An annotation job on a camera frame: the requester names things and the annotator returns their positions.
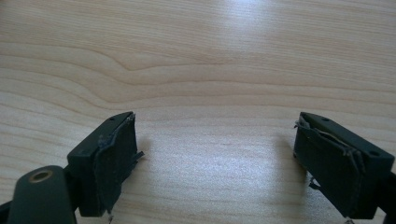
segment light wood grain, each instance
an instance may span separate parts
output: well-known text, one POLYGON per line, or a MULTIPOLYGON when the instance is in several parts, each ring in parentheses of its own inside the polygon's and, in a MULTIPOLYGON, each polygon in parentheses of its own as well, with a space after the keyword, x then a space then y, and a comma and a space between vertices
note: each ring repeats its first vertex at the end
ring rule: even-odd
POLYGON ((0 203, 133 110, 147 155, 112 223, 344 223, 307 187, 293 122, 396 155, 395 36, 393 0, 2 0, 0 203))

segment black object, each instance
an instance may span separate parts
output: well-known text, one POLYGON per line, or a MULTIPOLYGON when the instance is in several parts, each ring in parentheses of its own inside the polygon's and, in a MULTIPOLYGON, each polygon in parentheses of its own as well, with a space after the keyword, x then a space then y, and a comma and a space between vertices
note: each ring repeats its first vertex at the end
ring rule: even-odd
POLYGON ((302 112, 294 157, 344 217, 372 219, 381 207, 396 220, 394 157, 334 121, 302 112))
POLYGON ((47 166, 24 175, 12 202, 0 206, 0 223, 76 223, 110 214, 121 184, 142 157, 136 153, 134 113, 105 120, 67 156, 68 165, 47 166))

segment table top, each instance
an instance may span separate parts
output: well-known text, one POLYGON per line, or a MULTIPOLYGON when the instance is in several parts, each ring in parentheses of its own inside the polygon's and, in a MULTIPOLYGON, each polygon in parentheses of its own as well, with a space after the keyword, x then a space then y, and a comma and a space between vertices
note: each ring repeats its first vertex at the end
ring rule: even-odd
POLYGON ((344 223, 292 157, 294 121, 396 155, 395 36, 393 0, 2 0, 0 203, 132 110, 146 156, 113 224, 344 223))

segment circular hole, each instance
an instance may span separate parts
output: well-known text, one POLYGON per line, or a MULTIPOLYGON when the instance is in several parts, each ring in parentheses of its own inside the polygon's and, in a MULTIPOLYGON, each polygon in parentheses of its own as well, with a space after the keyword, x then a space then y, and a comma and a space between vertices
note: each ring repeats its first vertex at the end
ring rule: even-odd
POLYGON ((370 155, 379 156, 379 153, 376 151, 369 151, 370 155))
POLYGON ((29 181, 31 183, 38 183, 50 178, 50 176, 52 176, 51 170, 43 170, 35 173, 34 175, 31 175, 29 181))

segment wooden surface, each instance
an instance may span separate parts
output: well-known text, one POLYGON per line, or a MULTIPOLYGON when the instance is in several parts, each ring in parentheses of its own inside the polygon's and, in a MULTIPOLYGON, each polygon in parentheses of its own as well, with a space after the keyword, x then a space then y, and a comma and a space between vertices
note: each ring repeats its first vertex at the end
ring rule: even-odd
POLYGON ((133 110, 147 155, 113 224, 344 223, 292 127, 317 113, 396 155, 395 36, 393 0, 1 0, 0 202, 133 110))

